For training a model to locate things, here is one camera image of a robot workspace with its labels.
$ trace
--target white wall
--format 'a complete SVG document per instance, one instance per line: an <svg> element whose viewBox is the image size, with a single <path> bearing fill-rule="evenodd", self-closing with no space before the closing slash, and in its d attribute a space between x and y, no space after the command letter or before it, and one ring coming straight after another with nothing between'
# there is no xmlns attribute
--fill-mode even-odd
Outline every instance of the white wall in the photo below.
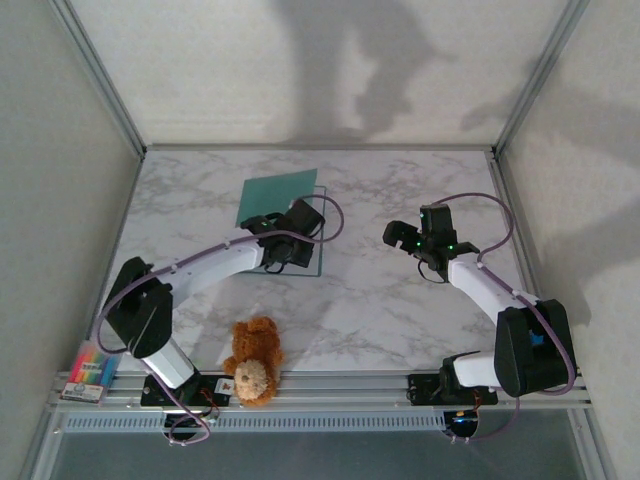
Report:
<svg viewBox="0 0 640 480"><path fill-rule="evenodd" d="M136 160L42 0L0 3L0 477L86 332Z"/></svg>
<svg viewBox="0 0 640 480"><path fill-rule="evenodd" d="M147 143L495 142L566 3L73 0Z"/></svg>
<svg viewBox="0 0 640 480"><path fill-rule="evenodd" d="M507 162L624 480L640 478L639 52L640 3L591 0Z"/></svg>

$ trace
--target teddy bear face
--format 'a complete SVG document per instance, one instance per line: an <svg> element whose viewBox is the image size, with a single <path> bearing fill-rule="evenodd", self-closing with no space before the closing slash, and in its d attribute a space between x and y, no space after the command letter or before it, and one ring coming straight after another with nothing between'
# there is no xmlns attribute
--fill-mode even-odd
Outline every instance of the teddy bear face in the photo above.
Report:
<svg viewBox="0 0 640 480"><path fill-rule="evenodd" d="M267 371L258 360L239 363L234 380L236 392L244 400L258 399L267 390L269 383Z"/></svg>

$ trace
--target metal extrusion frame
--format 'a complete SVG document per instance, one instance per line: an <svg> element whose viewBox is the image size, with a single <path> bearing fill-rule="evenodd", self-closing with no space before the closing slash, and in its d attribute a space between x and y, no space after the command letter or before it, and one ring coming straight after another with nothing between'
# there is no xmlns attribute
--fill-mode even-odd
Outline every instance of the metal extrusion frame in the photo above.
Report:
<svg viewBox="0 0 640 480"><path fill-rule="evenodd" d="M490 152L492 146L485 143L152 143L148 151L384 151L384 152Z"/></svg>
<svg viewBox="0 0 640 480"><path fill-rule="evenodd" d="M486 154L494 187L499 197L512 206L500 165ZM538 292L520 232L514 238L515 256L522 283ZM406 398L407 375L435 373L414 371L379 372L283 372L278 396L267 406L244 409L232 397L212 432L259 431L407 431L441 430L444 411L464 406L413 407ZM145 433L165 431L167 414L176 408L140 406L144 372L118 372L101 406L66 402L59 399L68 378L60 372L54 381L46 409L46 424L32 455L32 468L23 478L48 479L58 448L65 434L77 432ZM512 410L514 399L498 392L498 404L491 410ZM566 410L574 432L577 450L588 480L614 478L603 467L601 447L592 435L591 400L581 375L571 392L561 397L530 394L522 397L523 409Z"/></svg>

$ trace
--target orange wire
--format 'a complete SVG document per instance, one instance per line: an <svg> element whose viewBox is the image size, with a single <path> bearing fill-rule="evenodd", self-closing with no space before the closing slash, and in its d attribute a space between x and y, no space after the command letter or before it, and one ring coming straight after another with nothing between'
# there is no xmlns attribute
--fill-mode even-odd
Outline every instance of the orange wire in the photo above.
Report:
<svg viewBox="0 0 640 480"><path fill-rule="evenodd" d="M220 416L220 409L218 408L218 406L216 405L216 403L213 401L213 395L211 394L211 390L209 390L208 388L201 388L200 389L200 394L207 399L207 401L211 404L211 411L213 411L213 409L216 409L216 416Z"/></svg>
<svg viewBox="0 0 640 480"><path fill-rule="evenodd" d="M478 409L482 405L482 397L477 390L473 390L473 398L475 399L475 406L473 407L473 411L478 413Z"/></svg>

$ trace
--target gray floor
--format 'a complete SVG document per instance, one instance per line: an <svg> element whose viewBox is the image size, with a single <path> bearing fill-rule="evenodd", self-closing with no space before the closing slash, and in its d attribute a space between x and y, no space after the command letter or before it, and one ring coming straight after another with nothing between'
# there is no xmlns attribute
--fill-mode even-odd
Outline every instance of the gray floor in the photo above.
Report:
<svg viewBox="0 0 640 480"><path fill-rule="evenodd" d="M485 412L484 430L508 412ZM568 417L527 411L488 442L451 445L439 432L216 434L169 447L159 434L70 434L53 479L582 479Z"/></svg>

